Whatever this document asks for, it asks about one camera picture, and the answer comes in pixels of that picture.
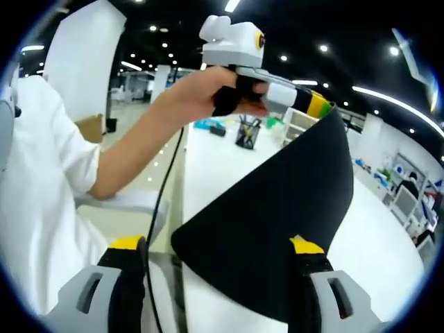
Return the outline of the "person's left hand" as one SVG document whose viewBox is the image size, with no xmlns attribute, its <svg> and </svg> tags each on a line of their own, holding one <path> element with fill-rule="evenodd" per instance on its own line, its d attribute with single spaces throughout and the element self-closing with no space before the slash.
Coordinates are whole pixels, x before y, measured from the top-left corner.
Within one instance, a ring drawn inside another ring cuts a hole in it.
<svg viewBox="0 0 444 333">
<path fill-rule="evenodd" d="M 184 124 L 209 118 L 216 110 L 216 93 L 222 88 L 235 88 L 237 79 L 235 72 L 223 67 L 195 71 L 170 88 L 171 108 Z"/>
</svg>

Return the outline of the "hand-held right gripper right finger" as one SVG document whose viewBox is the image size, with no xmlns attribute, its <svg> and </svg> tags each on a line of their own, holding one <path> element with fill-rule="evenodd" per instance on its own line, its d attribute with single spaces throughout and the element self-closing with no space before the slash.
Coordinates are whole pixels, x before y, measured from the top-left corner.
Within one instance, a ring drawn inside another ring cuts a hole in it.
<svg viewBox="0 0 444 333">
<path fill-rule="evenodd" d="M 383 332 L 371 298 L 345 271 L 335 271 L 325 251 L 297 235 L 290 238 L 289 331 Z"/>
</svg>

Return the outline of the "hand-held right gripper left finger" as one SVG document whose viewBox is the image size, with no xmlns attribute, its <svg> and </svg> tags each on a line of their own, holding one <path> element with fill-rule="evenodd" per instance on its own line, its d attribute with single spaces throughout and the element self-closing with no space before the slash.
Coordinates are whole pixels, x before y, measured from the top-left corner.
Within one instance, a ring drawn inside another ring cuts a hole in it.
<svg viewBox="0 0 444 333">
<path fill-rule="evenodd" d="M 144 250 L 143 236 L 118 239 L 97 265 L 73 276 L 43 316 L 50 332 L 141 332 Z"/>
</svg>

